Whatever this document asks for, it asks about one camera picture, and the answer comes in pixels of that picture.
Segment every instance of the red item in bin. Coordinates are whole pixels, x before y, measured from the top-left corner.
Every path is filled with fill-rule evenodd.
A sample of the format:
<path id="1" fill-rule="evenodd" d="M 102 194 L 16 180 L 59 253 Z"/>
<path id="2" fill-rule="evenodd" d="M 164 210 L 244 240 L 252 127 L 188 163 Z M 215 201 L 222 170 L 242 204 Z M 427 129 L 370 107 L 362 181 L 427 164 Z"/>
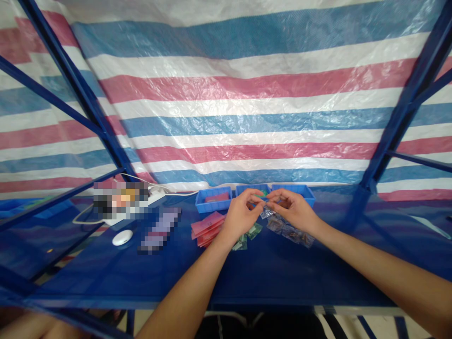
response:
<path id="1" fill-rule="evenodd" d="M 229 193 L 224 192 L 218 195 L 212 195 L 204 199 L 204 202 L 217 202 L 217 201 L 223 201 L 223 200 L 229 200 Z"/>

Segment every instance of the white cable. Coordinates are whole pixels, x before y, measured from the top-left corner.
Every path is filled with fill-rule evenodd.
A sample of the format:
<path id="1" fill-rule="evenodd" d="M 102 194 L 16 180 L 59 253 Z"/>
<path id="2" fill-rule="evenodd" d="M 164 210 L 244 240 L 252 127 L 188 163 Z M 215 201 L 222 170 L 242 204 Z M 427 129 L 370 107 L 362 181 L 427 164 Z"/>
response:
<path id="1" fill-rule="evenodd" d="M 146 181 L 146 180 L 144 180 L 144 179 L 142 179 L 142 178 L 135 177 L 135 176 L 130 175 L 130 174 L 127 174 L 127 173 L 121 173 L 121 174 L 122 174 L 122 175 L 126 175 L 126 176 L 128 176 L 128 177 L 132 177 L 132 178 L 141 180 L 141 181 L 144 181 L 144 182 L 147 182 L 148 184 L 152 185 L 153 187 L 161 187 L 161 188 L 164 188 L 164 189 L 169 190 L 169 188 L 167 188 L 167 187 L 165 187 L 165 186 L 161 186 L 161 185 L 157 185 L 157 184 L 150 183 L 149 181 Z M 196 193 L 198 193 L 198 192 L 199 192 L 199 191 L 196 191 L 196 192 L 193 192 L 193 193 L 188 193 L 188 194 L 179 194 L 179 193 L 165 193 L 165 194 L 166 194 L 166 195 L 186 196 L 186 195 L 193 195 L 193 194 L 196 194 Z"/>
<path id="2" fill-rule="evenodd" d="M 77 219 L 83 214 L 85 213 L 87 210 L 89 210 L 91 207 L 93 207 L 94 204 L 89 205 L 87 208 L 85 208 L 82 212 L 80 212 L 73 220 L 72 223 L 73 224 L 77 224 L 77 225 L 97 225 L 100 223 L 103 223 L 103 220 L 98 220 L 98 221 L 78 221 Z"/>
<path id="3" fill-rule="evenodd" d="M 187 194 L 179 194 L 179 193 L 166 193 L 166 195 L 179 195 L 179 196 L 188 196 L 188 195 L 193 195 L 198 193 L 199 191 L 196 192 L 192 192 L 192 193 L 187 193 Z"/>

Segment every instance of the small plastic bag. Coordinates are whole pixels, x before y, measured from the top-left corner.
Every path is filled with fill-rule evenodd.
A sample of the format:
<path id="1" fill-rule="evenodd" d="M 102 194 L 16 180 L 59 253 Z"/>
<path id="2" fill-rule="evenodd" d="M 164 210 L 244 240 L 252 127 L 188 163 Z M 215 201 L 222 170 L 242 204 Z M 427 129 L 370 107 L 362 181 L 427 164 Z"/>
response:
<path id="1" fill-rule="evenodd" d="M 284 225 L 281 235 L 284 238 L 289 239 L 294 243 L 302 244 L 307 248 L 310 248 L 314 242 L 314 238 L 311 235 L 306 232 L 300 231 L 287 223 L 286 225 Z"/>
<path id="2" fill-rule="evenodd" d="M 268 217 L 270 217 L 270 216 L 272 216 L 272 215 L 275 215 L 275 214 L 276 214 L 275 211 L 273 211 L 270 207 L 265 206 L 265 207 L 264 207 L 264 210 L 263 210 L 262 213 L 260 214 L 260 217 L 261 217 L 262 219 L 266 219 L 266 218 L 268 218 Z"/>
<path id="3" fill-rule="evenodd" d="M 253 240 L 260 233 L 260 231 L 262 231 L 262 226 L 258 223 L 255 223 L 253 227 L 246 233 L 246 235 L 250 240 Z"/>
<path id="4" fill-rule="evenodd" d="M 233 246 L 232 250 L 233 251 L 237 251 L 237 250 L 247 250 L 248 249 L 248 245 L 247 245 L 247 238 L 246 235 L 242 235 L 239 240 L 237 240 L 237 242 L 235 243 L 235 245 Z"/>
<path id="5" fill-rule="evenodd" d="M 270 229 L 271 231 L 275 232 L 276 234 L 281 234 L 283 227 L 285 225 L 285 222 L 283 220 L 283 218 L 277 217 L 278 215 L 275 214 L 273 216 L 271 216 L 270 218 L 268 218 L 268 224 L 267 224 L 267 228 Z"/>

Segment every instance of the blue storage tray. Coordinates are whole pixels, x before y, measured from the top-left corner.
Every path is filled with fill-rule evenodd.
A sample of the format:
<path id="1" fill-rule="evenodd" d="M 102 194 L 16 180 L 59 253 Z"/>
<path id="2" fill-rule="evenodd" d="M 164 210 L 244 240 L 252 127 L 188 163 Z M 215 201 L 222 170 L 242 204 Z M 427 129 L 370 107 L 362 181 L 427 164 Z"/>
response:
<path id="1" fill-rule="evenodd" d="M 235 196 L 239 196 L 240 194 L 243 193 L 244 190 L 246 190 L 247 188 L 254 188 L 254 189 L 258 189 L 261 192 L 262 191 L 267 191 L 268 193 L 270 193 L 272 190 L 270 189 L 270 187 L 267 184 L 256 184 L 256 185 L 238 185 L 235 188 Z"/>
<path id="2" fill-rule="evenodd" d="M 306 185 L 272 185 L 272 189 L 276 191 L 277 189 L 284 188 L 288 191 L 301 194 L 305 198 L 309 206 L 314 207 L 315 197 L 311 189 Z"/>
<path id="3" fill-rule="evenodd" d="M 208 196 L 229 193 L 229 200 L 222 200 L 219 202 L 204 202 Z M 232 200 L 232 190 L 230 187 L 219 187 L 208 190 L 200 190 L 196 196 L 196 208 L 199 213 L 208 213 L 216 210 L 227 210 Z"/>

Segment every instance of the striped tarpaulin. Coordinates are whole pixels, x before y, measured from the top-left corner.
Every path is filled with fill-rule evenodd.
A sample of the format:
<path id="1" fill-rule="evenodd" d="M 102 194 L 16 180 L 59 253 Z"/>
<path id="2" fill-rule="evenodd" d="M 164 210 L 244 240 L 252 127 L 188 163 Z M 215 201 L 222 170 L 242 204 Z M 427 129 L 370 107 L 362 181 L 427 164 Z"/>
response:
<path id="1" fill-rule="evenodd" d="M 359 183 L 444 1 L 38 4 L 139 176 L 187 191 Z M 14 11 L 0 53 L 38 65 L 40 82 L 75 105 Z M 53 194 L 112 166 L 90 131 L 12 81 L 2 86 L 0 198 Z M 450 90 L 421 107 L 399 151 L 451 161 Z M 451 185 L 445 172 L 393 159 L 378 190 L 450 199 Z"/>

